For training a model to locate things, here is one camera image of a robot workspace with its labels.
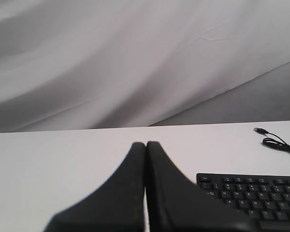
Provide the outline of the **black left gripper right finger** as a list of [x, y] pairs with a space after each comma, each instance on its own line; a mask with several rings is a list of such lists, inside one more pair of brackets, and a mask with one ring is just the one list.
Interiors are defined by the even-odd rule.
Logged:
[[146, 196], [152, 232], [256, 232], [255, 222], [190, 181], [159, 142], [146, 145]]

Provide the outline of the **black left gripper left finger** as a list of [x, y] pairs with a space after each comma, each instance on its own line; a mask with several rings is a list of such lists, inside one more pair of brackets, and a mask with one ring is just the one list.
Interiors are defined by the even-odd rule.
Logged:
[[54, 215], [46, 232], [142, 232], [145, 145], [133, 143], [111, 177], [75, 205]]

